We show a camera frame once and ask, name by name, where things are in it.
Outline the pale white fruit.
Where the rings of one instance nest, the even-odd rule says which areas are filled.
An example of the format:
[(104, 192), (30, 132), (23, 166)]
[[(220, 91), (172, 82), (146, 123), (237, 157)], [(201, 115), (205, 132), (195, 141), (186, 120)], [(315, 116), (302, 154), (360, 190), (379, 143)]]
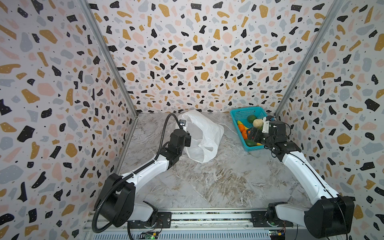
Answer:
[(264, 127), (264, 121), (263, 121), (263, 119), (255, 119), (255, 120), (253, 121), (253, 127), (262, 130), (263, 127)]

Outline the green mango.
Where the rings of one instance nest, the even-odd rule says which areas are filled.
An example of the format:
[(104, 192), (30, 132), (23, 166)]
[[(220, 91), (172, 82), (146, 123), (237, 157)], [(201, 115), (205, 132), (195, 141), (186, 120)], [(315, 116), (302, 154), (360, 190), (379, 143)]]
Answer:
[(248, 147), (255, 147), (257, 146), (257, 143), (253, 140), (245, 139), (245, 143)]

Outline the white plastic bag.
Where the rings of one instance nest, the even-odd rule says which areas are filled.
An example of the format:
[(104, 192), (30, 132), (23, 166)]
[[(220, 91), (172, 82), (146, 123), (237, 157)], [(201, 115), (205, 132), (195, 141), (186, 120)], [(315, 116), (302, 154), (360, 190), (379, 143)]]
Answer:
[(197, 110), (183, 113), (178, 119), (185, 122), (183, 129), (191, 135), (191, 146), (185, 148), (188, 157), (201, 164), (214, 159), (224, 135), (224, 127)]

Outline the small orange tangerine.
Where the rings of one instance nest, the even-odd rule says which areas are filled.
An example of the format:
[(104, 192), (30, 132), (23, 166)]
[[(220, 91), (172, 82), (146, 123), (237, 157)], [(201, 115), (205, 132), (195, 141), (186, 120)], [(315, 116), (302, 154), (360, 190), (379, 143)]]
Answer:
[(246, 127), (243, 124), (239, 124), (238, 128), (239, 128), (240, 132), (243, 132), (246, 129)]

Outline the teal plastic basket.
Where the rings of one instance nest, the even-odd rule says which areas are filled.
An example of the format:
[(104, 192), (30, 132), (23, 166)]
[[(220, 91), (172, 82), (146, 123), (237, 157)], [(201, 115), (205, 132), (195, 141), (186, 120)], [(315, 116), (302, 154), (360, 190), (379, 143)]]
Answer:
[(261, 107), (240, 108), (240, 109), (231, 110), (230, 115), (232, 117), (233, 124), (237, 131), (238, 137), (242, 143), (243, 149), (246, 152), (258, 151), (258, 150), (264, 149), (263, 145), (250, 147), (246, 144), (246, 141), (244, 140), (243, 135), (240, 129), (238, 128), (238, 121), (240, 121), (245, 127), (251, 128), (253, 127), (253, 124), (248, 122), (247, 120), (248, 116), (254, 115), (257, 117), (257, 119), (263, 119), (264, 117), (267, 116), (267, 113), (265, 112), (265, 110)]

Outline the orange fruit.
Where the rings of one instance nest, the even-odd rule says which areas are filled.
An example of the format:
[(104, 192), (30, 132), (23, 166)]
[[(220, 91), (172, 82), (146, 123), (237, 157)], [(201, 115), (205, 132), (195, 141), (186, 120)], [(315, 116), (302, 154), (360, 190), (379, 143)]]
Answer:
[(243, 137), (244, 140), (248, 139), (248, 135), (247, 135), (247, 131), (246, 130), (242, 131), (242, 137)]

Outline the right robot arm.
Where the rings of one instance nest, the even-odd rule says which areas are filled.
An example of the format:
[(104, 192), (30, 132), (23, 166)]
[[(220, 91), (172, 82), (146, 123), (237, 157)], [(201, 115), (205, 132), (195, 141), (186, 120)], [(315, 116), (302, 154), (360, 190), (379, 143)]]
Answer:
[(271, 226), (285, 221), (306, 227), (316, 239), (347, 236), (352, 227), (354, 198), (341, 196), (320, 177), (299, 146), (289, 141), (288, 124), (266, 120), (264, 126), (266, 131), (255, 127), (248, 129), (248, 140), (270, 150), (293, 173), (312, 204), (310, 208), (302, 208), (287, 202), (270, 203), (265, 214), (267, 222)]

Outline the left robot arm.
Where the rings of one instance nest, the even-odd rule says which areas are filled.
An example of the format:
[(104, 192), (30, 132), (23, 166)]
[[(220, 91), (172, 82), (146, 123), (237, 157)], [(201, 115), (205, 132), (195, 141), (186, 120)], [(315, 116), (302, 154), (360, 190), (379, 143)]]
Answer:
[(136, 193), (153, 178), (175, 165), (185, 147), (191, 146), (191, 135), (176, 129), (169, 142), (161, 146), (160, 154), (138, 169), (123, 175), (107, 177), (95, 203), (92, 230), (101, 233), (110, 226), (139, 222), (151, 228), (157, 224), (158, 209), (144, 201), (136, 203)]

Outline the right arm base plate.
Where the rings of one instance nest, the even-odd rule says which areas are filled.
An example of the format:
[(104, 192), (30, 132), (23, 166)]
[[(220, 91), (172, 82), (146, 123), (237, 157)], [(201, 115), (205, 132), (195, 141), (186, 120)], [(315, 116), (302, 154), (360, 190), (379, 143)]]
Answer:
[(254, 228), (283, 228), (294, 226), (294, 224), (289, 221), (271, 217), (267, 211), (252, 211), (250, 221)]

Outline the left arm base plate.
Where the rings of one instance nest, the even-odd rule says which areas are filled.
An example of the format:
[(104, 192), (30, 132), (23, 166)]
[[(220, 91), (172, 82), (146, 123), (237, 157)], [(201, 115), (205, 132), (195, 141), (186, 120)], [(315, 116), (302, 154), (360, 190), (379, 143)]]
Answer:
[(158, 212), (151, 216), (146, 222), (143, 221), (131, 221), (131, 229), (169, 229), (171, 227), (172, 212)]

